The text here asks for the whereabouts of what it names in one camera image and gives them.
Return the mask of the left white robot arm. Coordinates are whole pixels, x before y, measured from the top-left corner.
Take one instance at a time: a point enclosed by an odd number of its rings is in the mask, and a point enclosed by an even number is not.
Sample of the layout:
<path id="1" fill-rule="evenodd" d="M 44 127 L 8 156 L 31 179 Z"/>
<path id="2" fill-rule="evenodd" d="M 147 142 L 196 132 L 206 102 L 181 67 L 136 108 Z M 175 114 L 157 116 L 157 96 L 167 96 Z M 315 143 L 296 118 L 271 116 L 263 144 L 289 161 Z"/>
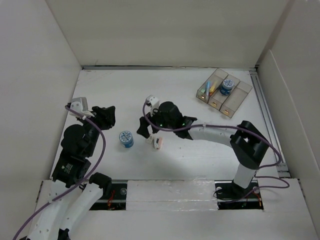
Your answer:
<path id="1" fill-rule="evenodd" d="M 62 151 L 51 175 L 47 202 L 27 220 L 36 215 L 39 219 L 26 240 L 68 240 L 70 233 L 92 205 L 100 198 L 107 198 L 112 191 L 112 179 L 96 172 L 89 158 L 93 156 L 99 138 L 102 152 L 106 150 L 105 130 L 116 123 L 115 106 L 98 107 L 85 111 L 65 107 L 80 124 L 66 128 L 61 141 Z"/>

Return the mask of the pink mini stapler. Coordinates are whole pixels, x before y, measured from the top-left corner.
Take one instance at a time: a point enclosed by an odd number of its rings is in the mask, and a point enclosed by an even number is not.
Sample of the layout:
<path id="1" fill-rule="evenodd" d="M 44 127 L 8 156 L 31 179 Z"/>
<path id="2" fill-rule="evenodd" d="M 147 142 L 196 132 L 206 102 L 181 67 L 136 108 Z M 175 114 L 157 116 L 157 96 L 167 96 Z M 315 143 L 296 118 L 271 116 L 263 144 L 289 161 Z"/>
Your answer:
<path id="1" fill-rule="evenodd" d="M 153 148 L 155 150 L 160 150 L 163 145 L 163 138 L 162 137 L 154 137 L 153 139 Z"/>

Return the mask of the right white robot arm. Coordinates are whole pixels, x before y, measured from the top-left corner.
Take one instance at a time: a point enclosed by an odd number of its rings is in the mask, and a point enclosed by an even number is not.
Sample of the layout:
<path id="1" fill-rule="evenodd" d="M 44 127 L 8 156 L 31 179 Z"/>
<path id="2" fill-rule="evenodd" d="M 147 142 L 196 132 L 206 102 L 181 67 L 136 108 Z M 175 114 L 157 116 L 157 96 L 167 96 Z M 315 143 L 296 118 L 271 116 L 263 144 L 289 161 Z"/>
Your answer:
<path id="1" fill-rule="evenodd" d="M 274 149 L 261 132 L 249 121 L 239 125 L 215 125 L 201 121 L 196 117 L 183 115 L 171 101 L 161 103 L 150 96 L 143 103 L 143 111 L 139 119 L 138 135 L 145 139 L 159 131 L 174 133 L 178 138 L 189 141 L 206 141 L 232 150 L 238 167 L 231 182 L 232 198 L 243 197 L 253 191 L 250 183 L 258 170 L 268 149 Z"/>

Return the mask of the white staple box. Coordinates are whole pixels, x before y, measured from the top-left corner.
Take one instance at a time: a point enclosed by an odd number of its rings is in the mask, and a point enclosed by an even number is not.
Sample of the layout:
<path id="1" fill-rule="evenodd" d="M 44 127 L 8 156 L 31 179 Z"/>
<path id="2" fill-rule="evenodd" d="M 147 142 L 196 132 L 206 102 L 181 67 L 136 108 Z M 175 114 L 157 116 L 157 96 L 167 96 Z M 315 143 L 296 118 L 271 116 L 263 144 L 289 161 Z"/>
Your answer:
<path id="1" fill-rule="evenodd" d="M 153 144 L 153 142 L 154 142 L 154 136 L 153 136 L 153 135 L 150 135 L 150 136 L 145 140 L 145 142 L 146 142 L 147 144 Z"/>

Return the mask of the blue highlighter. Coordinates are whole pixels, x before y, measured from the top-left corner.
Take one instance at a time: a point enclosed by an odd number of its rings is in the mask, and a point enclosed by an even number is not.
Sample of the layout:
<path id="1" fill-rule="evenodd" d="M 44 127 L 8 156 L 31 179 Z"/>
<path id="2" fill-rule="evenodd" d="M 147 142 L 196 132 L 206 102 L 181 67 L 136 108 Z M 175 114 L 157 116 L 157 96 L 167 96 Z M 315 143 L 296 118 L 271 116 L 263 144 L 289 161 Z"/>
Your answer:
<path id="1" fill-rule="evenodd" d="M 211 81 L 206 82 L 206 87 L 205 87 L 205 96 L 208 98 L 210 96 L 210 88 L 211 88 Z"/>

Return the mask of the yellow highlighter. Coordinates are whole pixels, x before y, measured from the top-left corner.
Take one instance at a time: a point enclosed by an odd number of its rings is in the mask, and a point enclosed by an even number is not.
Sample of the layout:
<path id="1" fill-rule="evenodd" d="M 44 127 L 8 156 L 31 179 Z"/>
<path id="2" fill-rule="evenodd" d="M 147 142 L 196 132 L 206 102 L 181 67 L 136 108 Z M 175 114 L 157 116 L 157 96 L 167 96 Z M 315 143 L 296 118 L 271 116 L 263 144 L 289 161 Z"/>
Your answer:
<path id="1" fill-rule="evenodd" d="M 217 81 L 213 82 L 212 85 L 211 85 L 211 87 L 209 88 L 209 93 L 210 93 L 210 91 L 214 91 L 214 92 L 215 92 L 215 90 L 216 90 L 216 88 L 217 88 L 217 85 L 218 85 L 218 82 L 217 82 Z"/>

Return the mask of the blue slime jar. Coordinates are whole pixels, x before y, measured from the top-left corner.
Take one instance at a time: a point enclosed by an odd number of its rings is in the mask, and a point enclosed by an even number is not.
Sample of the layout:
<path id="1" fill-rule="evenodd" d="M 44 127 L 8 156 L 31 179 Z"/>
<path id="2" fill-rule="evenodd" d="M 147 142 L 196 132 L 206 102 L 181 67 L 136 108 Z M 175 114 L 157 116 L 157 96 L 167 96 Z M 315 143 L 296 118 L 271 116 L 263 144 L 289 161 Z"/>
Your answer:
<path id="1" fill-rule="evenodd" d="M 224 79 L 223 82 L 222 82 L 221 85 L 220 85 L 219 91 L 220 91 L 220 93 L 221 93 L 222 95 L 227 96 L 227 95 L 229 95 L 229 94 L 231 93 L 231 91 L 232 91 L 232 89 L 234 88 L 234 86 L 235 86 L 235 83 L 234 83 L 233 80 L 231 80 L 231 79 Z"/>
<path id="2" fill-rule="evenodd" d="M 119 141 L 124 148 L 131 148 L 134 145 L 134 138 L 130 131 L 125 130 L 119 134 Z"/>

